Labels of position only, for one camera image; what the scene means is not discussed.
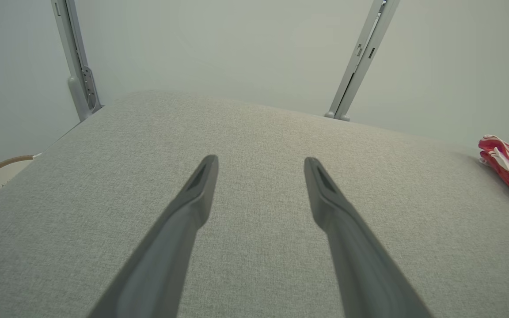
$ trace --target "white partition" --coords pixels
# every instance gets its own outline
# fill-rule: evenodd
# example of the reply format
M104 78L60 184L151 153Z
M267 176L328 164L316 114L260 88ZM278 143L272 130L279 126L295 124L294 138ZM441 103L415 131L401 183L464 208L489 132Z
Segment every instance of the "white partition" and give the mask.
M36 155L79 123L48 1L0 0L0 161Z
M348 115L472 148L509 142L509 1L402 0Z
M372 0L77 0L105 105L192 91L315 115L331 106Z

